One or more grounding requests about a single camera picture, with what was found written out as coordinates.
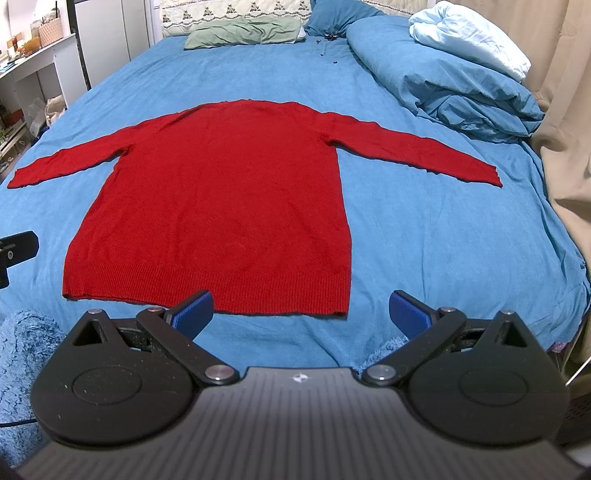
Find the red knit sweater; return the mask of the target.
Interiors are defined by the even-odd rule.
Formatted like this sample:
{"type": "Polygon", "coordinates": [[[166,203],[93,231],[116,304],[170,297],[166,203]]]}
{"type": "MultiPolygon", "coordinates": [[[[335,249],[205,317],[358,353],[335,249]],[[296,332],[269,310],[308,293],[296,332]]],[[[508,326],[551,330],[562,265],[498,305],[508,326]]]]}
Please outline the red knit sweater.
{"type": "Polygon", "coordinates": [[[337,152],[499,185],[443,143],[294,102],[211,103],[60,150],[17,189],[113,161],[72,239],[62,293],[172,306],[198,289],[222,312],[343,315],[352,240],[337,152]]]}

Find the fluffy blue rug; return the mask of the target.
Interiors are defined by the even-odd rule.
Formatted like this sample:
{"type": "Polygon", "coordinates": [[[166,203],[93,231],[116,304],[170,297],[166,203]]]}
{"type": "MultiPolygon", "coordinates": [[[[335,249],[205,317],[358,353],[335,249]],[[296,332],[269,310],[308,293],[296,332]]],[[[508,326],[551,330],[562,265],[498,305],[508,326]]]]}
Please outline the fluffy blue rug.
{"type": "Polygon", "coordinates": [[[34,311],[17,311],[1,321],[1,459],[10,466],[45,444],[30,392],[64,338],[54,319],[34,311]]]}

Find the white side desk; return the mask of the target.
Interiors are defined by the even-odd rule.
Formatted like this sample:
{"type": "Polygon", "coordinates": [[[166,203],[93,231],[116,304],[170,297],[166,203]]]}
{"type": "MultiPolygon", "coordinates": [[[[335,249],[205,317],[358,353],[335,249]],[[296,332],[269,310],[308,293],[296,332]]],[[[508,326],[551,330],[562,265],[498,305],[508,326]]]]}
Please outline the white side desk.
{"type": "Polygon", "coordinates": [[[77,36],[68,34],[40,49],[1,74],[1,100],[9,113],[22,112],[1,144],[1,178],[6,179],[26,147],[45,131],[45,107],[60,96],[69,108],[88,91],[79,56],[77,36]]]}

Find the woven basket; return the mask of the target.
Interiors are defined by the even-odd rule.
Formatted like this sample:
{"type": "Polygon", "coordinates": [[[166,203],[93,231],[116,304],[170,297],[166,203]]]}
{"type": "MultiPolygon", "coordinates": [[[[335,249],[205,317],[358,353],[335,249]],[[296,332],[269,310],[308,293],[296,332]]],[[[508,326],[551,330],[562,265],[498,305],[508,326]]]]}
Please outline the woven basket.
{"type": "Polygon", "coordinates": [[[41,47],[45,48],[63,38],[63,27],[60,17],[52,18],[39,26],[41,47]]]}

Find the white wardrobe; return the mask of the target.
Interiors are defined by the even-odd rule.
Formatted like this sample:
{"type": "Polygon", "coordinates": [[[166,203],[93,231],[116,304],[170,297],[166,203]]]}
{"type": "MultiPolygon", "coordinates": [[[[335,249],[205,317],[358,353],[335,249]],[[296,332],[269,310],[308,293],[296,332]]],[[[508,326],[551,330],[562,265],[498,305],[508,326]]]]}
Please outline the white wardrobe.
{"type": "Polygon", "coordinates": [[[157,1],[74,0],[66,6],[89,88],[161,39],[157,1]]]}

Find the blue folded duvet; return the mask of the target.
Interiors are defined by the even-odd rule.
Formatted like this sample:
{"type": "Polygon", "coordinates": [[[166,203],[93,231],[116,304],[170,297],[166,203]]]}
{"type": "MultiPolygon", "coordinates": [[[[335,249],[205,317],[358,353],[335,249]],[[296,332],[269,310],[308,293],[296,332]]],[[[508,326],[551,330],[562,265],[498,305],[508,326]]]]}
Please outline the blue folded duvet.
{"type": "Polygon", "coordinates": [[[346,39],[370,73],[414,115],[490,142],[528,139],[544,113],[518,81],[416,42],[404,17],[349,25],[346,39]]]}

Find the cream quilted headboard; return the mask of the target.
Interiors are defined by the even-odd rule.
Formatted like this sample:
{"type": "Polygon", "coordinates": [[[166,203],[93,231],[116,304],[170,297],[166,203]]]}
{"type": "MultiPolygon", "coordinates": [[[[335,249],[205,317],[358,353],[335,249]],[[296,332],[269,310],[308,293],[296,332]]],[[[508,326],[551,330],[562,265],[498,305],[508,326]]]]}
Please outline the cream quilted headboard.
{"type": "Polygon", "coordinates": [[[308,0],[160,1],[163,37],[188,35],[197,26],[214,20],[256,18],[262,15],[294,17],[306,23],[311,17],[308,0]]]}

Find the light blue blanket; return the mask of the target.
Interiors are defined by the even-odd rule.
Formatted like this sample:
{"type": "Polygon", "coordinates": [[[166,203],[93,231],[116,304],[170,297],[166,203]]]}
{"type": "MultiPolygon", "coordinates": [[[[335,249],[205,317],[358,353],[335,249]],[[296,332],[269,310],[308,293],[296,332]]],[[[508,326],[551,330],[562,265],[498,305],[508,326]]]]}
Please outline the light blue blanket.
{"type": "Polygon", "coordinates": [[[531,62],[496,24],[468,7],[449,1],[423,9],[409,19],[411,37],[523,82],[531,62]]]}

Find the green pillow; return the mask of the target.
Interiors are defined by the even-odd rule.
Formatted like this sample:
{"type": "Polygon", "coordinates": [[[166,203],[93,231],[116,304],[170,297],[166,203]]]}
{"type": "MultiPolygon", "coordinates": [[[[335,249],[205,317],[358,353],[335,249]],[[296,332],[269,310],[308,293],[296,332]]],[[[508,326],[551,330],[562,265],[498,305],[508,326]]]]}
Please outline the green pillow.
{"type": "Polygon", "coordinates": [[[297,17],[263,15],[204,22],[187,36],[183,49],[233,45],[294,44],[303,41],[304,26],[297,17]]]}

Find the beige curtain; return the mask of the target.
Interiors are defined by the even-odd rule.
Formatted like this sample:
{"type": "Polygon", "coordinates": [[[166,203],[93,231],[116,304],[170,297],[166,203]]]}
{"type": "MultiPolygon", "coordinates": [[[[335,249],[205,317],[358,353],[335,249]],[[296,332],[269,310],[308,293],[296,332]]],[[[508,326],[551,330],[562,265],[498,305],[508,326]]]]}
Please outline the beige curtain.
{"type": "Polygon", "coordinates": [[[531,139],[547,194],[590,261],[591,0],[464,1],[495,23],[531,61],[524,85],[545,112],[531,139]]]}

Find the blue pillow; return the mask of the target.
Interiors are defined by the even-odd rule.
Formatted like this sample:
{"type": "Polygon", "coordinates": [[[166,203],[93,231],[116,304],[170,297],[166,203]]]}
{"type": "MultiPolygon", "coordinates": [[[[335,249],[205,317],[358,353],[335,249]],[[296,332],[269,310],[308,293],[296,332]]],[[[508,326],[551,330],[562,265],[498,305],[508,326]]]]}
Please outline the blue pillow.
{"type": "Polygon", "coordinates": [[[304,25],[309,36],[346,37],[346,30],[360,19],[382,16],[384,12],[359,0],[315,1],[311,17],[304,25]]]}

